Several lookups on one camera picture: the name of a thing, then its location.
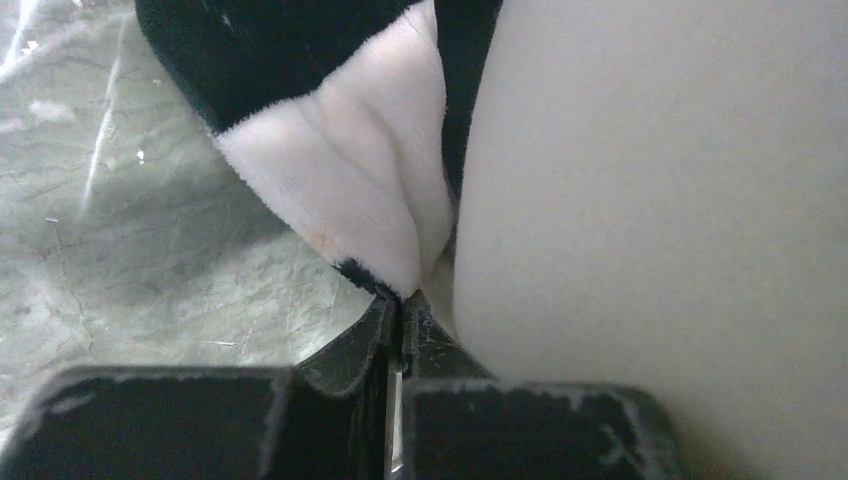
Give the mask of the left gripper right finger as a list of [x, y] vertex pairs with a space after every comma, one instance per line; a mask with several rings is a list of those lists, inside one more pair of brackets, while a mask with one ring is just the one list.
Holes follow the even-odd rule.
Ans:
[[665, 409], [625, 385], [495, 377], [433, 319], [402, 307], [403, 479], [682, 479]]

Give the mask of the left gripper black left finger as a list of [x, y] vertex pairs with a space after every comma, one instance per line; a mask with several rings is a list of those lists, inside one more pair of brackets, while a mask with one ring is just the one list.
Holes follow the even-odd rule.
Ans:
[[78, 366], [47, 381], [5, 479], [382, 479], [397, 303], [376, 298], [307, 360]]

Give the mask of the white pillow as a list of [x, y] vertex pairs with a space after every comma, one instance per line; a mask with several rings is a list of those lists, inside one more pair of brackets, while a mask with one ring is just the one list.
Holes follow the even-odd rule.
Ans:
[[468, 139], [460, 344], [631, 384], [698, 479], [847, 475], [847, 5], [506, 1]]

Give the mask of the black white checkered pillowcase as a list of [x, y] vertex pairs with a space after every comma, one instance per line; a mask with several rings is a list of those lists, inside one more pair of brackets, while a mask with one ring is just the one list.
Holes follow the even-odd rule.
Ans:
[[406, 299], [454, 230], [497, 1], [150, 0], [215, 148], [338, 272]]

